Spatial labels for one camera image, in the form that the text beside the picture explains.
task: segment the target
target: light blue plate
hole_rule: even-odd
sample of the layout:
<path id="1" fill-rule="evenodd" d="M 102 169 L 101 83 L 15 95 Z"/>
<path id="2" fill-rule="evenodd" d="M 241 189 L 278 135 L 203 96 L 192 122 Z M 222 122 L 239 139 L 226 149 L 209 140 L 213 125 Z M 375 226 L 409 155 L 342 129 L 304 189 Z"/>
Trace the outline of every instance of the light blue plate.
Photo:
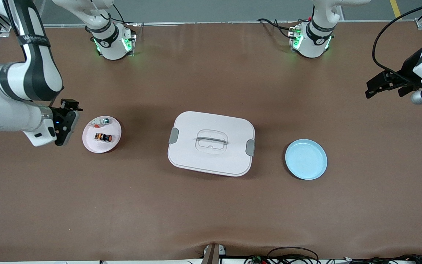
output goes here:
<path id="1" fill-rule="evenodd" d="M 327 169 L 327 155 L 311 140 L 296 140 L 286 150 L 286 166 L 300 179 L 317 179 Z"/>

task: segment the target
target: gray floor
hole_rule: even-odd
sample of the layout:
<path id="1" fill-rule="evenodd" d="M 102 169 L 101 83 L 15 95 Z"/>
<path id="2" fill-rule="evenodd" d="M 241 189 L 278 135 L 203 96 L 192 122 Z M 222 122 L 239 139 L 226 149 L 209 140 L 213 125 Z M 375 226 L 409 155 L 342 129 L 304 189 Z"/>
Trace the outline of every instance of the gray floor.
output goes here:
<path id="1" fill-rule="evenodd" d="M 52 0 L 34 0 L 42 21 L 46 25 L 81 24 L 67 10 L 55 5 Z M 422 0 L 397 0 L 400 13 L 422 5 Z M 307 18 L 312 12 L 309 0 L 115 0 L 127 22 L 229 22 L 255 21 L 258 18 L 271 20 L 298 20 Z M 112 17 L 119 18 L 115 9 L 109 10 Z M 395 14 L 390 0 L 372 0 L 359 7 L 343 7 L 345 20 L 392 20 Z M 419 17 L 422 12 L 406 19 Z"/>

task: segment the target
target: gray latch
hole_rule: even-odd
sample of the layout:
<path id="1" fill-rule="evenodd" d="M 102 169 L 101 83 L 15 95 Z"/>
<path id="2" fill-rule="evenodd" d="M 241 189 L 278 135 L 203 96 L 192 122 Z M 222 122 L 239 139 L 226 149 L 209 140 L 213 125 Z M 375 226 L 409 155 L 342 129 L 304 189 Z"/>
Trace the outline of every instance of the gray latch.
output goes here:
<path id="1" fill-rule="evenodd" d="M 169 144 L 174 144 L 175 142 L 177 142 L 178 138 L 179 138 L 179 130 L 173 127 L 172 131 L 170 132 Z"/>
<path id="2" fill-rule="evenodd" d="M 247 147 L 245 147 L 245 153 L 250 157 L 253 157 L 253 153 L 255 152 L 255 140 L 248 140 Z"/>

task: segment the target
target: brown tabletop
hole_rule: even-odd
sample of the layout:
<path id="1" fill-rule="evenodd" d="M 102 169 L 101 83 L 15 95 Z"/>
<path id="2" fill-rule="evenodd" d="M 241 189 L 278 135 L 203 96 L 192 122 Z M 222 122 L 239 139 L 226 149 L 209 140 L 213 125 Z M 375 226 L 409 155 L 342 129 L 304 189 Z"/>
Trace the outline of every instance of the brown tabletop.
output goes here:
<path id="1" fill-rule="evenodd" d="M 381 71 L 371 47 L 384 25 L 340 23 L 318 59 L 291 53 L 277 29 L 258 24 L 145 27 L 136 55 L 118 61 L 97 56 L 82 28 L 48 29 L 66 87 L 59 99 L 85 110 L 65 147 L 0 132 L 0 261 L 180 259 L 211 242 L 228 254 L 422 254 L 422 105 L 395 91 L 364 95 Z M 398 69 L 421 46 L 414 22 L 395 23 L 378 58 Z M 0 41 L 0 62 L 22 59 L 14 35 Z M 254 125 L 247 174 L 169 162 L 174 120 L 189 110 Z M 108 154 L 81 140 L 101 115 L 123 124 Z M 295 179 L 283 164 L 301 138 L 327 153 L 317 180 Z"/>

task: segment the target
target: yellow floor line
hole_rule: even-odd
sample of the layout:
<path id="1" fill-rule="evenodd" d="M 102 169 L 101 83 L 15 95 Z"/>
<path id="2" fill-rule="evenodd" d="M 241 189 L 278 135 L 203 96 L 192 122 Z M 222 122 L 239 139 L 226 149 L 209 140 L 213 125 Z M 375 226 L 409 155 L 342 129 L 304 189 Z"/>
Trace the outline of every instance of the yellow floor line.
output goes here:
<path id="1" fill-rule="evenodd" d="M 392 5 L 392 9 L 393 9 L 393 13 L 395 14 L 395 17 L 399 17 L 401 13 L 400 13 L 400 10 L 398 9 L 397 1 L 390 0 L 390 5 Z"/>

